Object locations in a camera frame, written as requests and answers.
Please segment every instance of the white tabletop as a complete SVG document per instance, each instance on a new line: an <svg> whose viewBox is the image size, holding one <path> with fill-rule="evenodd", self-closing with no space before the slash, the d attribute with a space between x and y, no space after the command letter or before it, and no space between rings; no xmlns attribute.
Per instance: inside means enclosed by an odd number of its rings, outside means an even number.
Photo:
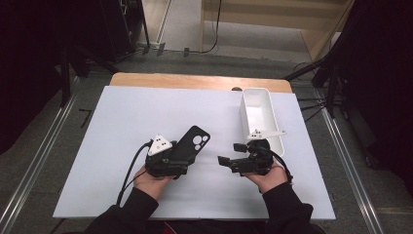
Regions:
<svg viewBox="0 0 413 234"><path fill-rule="evenodd" d="M271 93L271 99L279 128L287 132L282 136L283 159L294 175L294 191L302 202L314 206L312 219L334 219L296 96ZM164 190L151 218L267 218L255 184L218 165L218 155L245 157L233 151L233 143L244 142L241 100L241 92L231 91L105 87L54 217L102 214L116 203L131 160L143 143L156 134L180 140L197 125L210 134L210 141L188 175ZM147 149L139 155L133 172L144 164L146 153Z"/></svg>

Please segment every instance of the metal rail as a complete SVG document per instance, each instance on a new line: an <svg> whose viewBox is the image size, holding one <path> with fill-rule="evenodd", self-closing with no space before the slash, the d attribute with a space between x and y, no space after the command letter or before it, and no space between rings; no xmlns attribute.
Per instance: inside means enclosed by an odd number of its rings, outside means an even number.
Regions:
<svg viewBox="0 0 413 234"><path fill-rule="evenodd" d="M49 128L45 138L43 139L39 149L36 152L30 166L28 167L26 173L24 174L18 188L13 193L10 198L5 212L3 212L0 219L0 233L8 234L13 228L13 225L18 218L18 215L33 187L37 176L40 174L46 160L48 159L49 153L58 137L58 134L67 119L68 114L73 106L75 98L78 93L77 87L80 84L79 77L74 80L74 92L72 97L69 99L65 107L61 108Z"/></svg>
<svg viewBox="0 0 413 234"><path fill-rule="evenodd" d="M318 98L324 98L322 92L319 92L317 89L315 89L315 93ZM362 184L361 178L358 175L357 169L353 164L352 157L349 153L349 150L347 149L346 143L344 142L340 134L335 119L331 119L325 108L322 110L322 116L324 117L328 130L330 131L334 145L343 164L344 171L346 172L350 186L355 193L358 206L361 210L361 214L364 217L369 232L374 234L385 233L382 225L380 224L380 220L376 215L374 206L371 203L366 190L364 189L364 185Z"/></svg>

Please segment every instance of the black sleeve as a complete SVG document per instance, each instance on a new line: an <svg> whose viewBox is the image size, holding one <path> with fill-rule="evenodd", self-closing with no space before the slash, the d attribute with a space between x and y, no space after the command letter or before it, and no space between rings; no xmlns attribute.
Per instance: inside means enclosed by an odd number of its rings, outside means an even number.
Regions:
<svg viewBox="0 0 413 234"><path fill-rule="evenodd" d="M133 188L122 208L111 206L91 223L85 233L145 233L145 223L157 208L158 202L155 199Z"/></svg>
<svg viewBox="0 0 413 234"><path fill-rule="evenodd" d="M262 196L270 218L265 233L320 233L310 223L313 207L301 203L288 182Z"/></svg>

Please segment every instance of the wooden panel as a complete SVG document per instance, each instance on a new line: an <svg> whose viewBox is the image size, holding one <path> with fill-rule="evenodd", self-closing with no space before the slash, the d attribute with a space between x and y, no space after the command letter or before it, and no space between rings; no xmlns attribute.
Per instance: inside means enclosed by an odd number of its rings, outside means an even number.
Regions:
<svg viewBox="0 0 413 234"><path fill-rule="evenodd" d="M298 28L312 60L319 59L334 33L339 31L354 0L225 0L220 21ZM201 46L204 20L217 20L219 0L203 0Z"/></svg>
<svg viewBox="0 0 413 234"><path fill-rule="evenodd" d="M220 21L320 30L327 20L342 14L341 7L346 2L226 0L221 6ZM216 20L218 7L218 0L204 0L204 20Z"/></svg>
<svg viewBox="0 0 413 234"><path fill-rule="evenodd" d="M241 89L255 87L266 88L274 93L292 93L291 86L285 80L222 76L116 73L113 75L110 85L227 91L235 87Z"/></svg>
<svg viewBox="0 0 413 234"><path fill-rule="evenodd" d="M338 14L332 20L326 20L320 30L302 30L304 42L306 43L312 60L317 60L321 57L321 53L329 41L334 36L335 32L340 31L345 24L350 9L354 4L354 0L348 0L345 5L341 6Z"/></svg>

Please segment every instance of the white container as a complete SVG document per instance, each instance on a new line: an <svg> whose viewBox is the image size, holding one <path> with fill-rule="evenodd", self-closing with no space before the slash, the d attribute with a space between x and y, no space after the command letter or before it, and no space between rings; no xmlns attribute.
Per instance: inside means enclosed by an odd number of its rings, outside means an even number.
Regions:
<svg viewBox="0 0 413 234"><path fill-rule="evenodd" d="M241 119L243 121L245 143L248 142L246 136L255 130L279 131L270 93L266 89L247 88L243 90ZM282 156L284 153L282 138L274 136L267 138L267 140L270 142L271 150Z"/></svg>

